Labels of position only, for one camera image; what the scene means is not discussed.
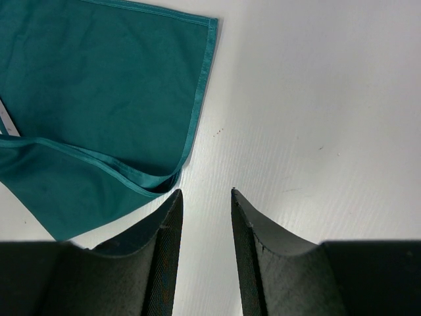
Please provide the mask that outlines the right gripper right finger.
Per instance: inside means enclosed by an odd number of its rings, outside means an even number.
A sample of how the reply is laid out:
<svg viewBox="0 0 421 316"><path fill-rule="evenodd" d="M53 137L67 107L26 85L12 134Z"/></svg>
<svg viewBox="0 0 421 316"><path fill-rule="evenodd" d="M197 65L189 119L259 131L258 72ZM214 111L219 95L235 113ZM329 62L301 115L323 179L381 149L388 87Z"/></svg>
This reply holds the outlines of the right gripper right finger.
<svg viewBox="0 0 421 316"><path fill-rule="evenodd" d="M309 242L231 192L244 315L419 315L418 240Z"/></svg>

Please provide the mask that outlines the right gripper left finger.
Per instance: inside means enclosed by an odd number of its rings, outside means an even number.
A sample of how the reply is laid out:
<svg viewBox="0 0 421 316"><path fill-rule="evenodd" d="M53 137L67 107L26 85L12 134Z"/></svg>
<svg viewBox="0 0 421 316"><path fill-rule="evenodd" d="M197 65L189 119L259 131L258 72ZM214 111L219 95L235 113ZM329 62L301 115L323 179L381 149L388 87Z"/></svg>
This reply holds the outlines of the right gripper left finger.
<svg viewBox="0 0 421 316"><path fill-rule="evenodd" d="M71 242L1 244L2 315L170 315L183 195L93 249Z"/></svg>

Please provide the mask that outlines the steel table knife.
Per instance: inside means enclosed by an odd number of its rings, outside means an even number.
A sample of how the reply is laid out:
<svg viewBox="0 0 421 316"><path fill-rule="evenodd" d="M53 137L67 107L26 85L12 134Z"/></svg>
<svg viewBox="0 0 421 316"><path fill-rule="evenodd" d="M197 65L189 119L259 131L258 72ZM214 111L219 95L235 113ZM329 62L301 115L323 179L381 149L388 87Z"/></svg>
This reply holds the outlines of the steel table knife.
<svg viewBox="0 0 421 316"><path fill-rule="evenodd" d="M1 108L1 110L0 110L1 134L19 137L20 134L18 133L18 130L16 129L16 126L13 124L13 121L12 121L11 117L9 116L3 102L1 102L0 108Z"/></svg>

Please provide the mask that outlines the teal cloth napkin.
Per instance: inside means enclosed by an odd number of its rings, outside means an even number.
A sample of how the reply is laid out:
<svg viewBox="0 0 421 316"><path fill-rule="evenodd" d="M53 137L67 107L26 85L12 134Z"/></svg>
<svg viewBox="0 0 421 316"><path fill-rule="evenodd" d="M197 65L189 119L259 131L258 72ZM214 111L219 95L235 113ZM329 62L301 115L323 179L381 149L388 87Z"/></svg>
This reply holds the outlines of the teal cloth napkin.
<svg viewBox="0 0 421 316"><path fill-rule="evenodd" d="M56 240L169 192L218 20L131 1L2 1L1 182Z"/></svg>

